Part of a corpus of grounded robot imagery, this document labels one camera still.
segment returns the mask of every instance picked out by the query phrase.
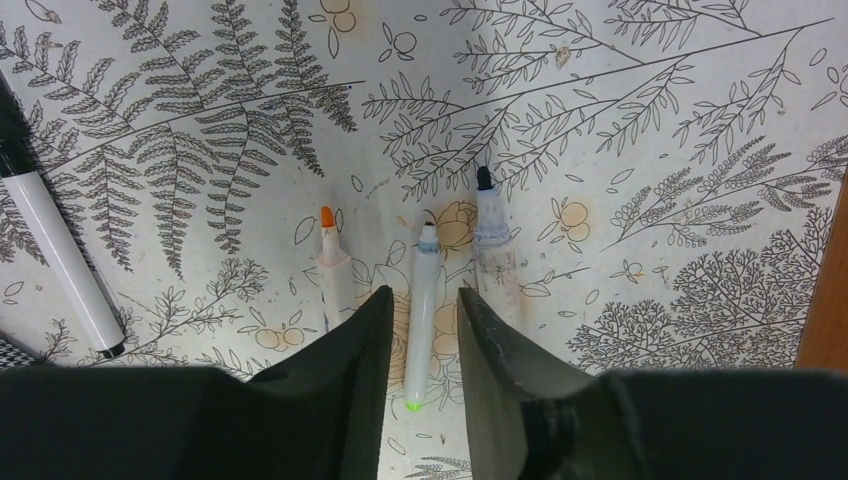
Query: translucent marker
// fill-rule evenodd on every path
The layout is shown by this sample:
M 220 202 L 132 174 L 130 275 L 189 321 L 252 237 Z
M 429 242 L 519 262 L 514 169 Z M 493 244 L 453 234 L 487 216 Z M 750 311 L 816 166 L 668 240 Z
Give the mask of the translucent marker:
M 518 271 L 512 243 L 489 169 L 480 167 L 477 170 L 477 226 L 472 242 L 477 290 L 504 322 L 522 332 Z
M 412 412 L 421 410 L 427 398 L 430 351 L 433 345 L 433 316 L 436 314 L 436 285 L 439 281 L 439 238 L 436 226 L 424 224 L 412 271 L 412 305 L 409 312 L 409 345 L 403 398 Z
M 339 245 L 339 231 L 330 207 L 321 207 L 321 254 L 318 274 L 324 302 L 324 328 L 329 332 L 356 311 L 356 290 L 350 255 Z

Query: black marker tip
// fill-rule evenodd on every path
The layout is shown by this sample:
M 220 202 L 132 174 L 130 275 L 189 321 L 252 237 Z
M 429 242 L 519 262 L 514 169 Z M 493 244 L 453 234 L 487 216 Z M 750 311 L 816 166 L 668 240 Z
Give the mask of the black marker tip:
M 489 173 L 489 167 L 483 165 L 477 169 L 477 190 L 491 190 L 492 174 Z

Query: botanical print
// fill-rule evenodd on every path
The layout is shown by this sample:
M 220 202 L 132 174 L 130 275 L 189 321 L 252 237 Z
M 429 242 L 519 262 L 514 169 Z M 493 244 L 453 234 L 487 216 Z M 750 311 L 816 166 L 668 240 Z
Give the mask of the botanical print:
M 247 380 L 323 331 L 331 204 L 360 301 L 394 291 L 380 477 L 471 478 L 456 292 L 487 165 L 532 340 L 591 373 L 790 367 L 848 166 L 846 21 L 837 0 L 8 0 L 0 69 L 126 353 L 91 351 L 2 185 L 0 334 Z M 413 414 L 425 221 L 443 268 Z

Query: black marker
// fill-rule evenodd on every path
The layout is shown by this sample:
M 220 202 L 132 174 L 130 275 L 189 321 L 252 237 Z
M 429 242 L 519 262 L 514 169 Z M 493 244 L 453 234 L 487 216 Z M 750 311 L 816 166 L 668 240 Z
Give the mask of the black marker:
M 0 178 L 35 237 L 94 349 L 106 358 L 124 352 L 124 334 L 94 280 L 50 192 L 36 170 L 30 130 L 0 75 Z

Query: marker with black cap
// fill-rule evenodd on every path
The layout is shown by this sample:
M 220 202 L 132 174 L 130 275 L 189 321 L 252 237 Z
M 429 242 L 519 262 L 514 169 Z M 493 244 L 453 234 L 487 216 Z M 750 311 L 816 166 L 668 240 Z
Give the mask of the marker with black cap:
M 492 176 L 485 166 L 477 170 L 477 226 L 473 247 L 480 296 L 503 321 L 523 331 L 512 236 Z
M 124 352 L 124 334 L 36 170 L 30 130 L 0 75 L 0 178 L 56 275 L 94 349 Z

